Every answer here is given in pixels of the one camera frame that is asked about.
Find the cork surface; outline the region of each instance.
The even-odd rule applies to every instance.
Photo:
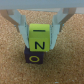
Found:
[[[30,23],[51,24],[51,12],[19,10]],[[0,15],[0,84],[84,84],[84,15],[75,14],[58,34],[41,65],[25,63],[25,44]]]

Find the block side face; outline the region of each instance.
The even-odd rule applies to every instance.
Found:
[[[50,39],[48,38],[30,38],[30,51],[46,52],[50,49]]]
[[[50,25],[49,24],[30,24],[29,38],[49,38]]]

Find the block top face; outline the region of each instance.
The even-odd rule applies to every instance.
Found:
[[[29,38],[50,38],[50,25],[30,24]]]

